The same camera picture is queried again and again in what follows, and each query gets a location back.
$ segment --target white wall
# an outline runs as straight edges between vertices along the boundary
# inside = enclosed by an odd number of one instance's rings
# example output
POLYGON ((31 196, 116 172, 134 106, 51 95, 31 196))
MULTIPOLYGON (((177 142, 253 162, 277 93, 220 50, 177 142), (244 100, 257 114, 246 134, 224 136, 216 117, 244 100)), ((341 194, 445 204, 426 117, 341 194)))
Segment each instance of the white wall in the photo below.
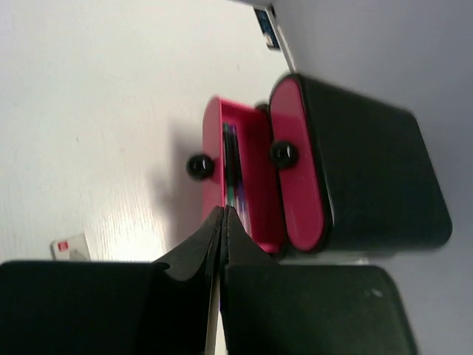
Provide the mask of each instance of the white wall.
POLYGON ((0 1, 0 262, 83 231, 93 258, 159 257, 200 224, 208 99, 286 69, 230 1, 0 1))
POLYGON ((298 70, 410 108, 454 233, 440 251, 376 260, 395 278, 422 354, 473 349, 473 1, 278 0, 298 70))

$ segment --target open box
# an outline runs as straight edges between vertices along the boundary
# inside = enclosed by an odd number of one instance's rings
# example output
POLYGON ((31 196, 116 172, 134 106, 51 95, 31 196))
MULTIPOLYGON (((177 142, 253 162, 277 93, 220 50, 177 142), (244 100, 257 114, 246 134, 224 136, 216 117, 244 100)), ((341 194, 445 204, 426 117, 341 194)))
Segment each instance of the open box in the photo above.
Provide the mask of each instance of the open box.
POLYGON ((287 75, 267 109, 213 98, 203 154, 203 216, 225 204, 223 124, 238 132, 251 237, 266 252, 442 246, 452 223, 421 131, 405 109, 287 75))

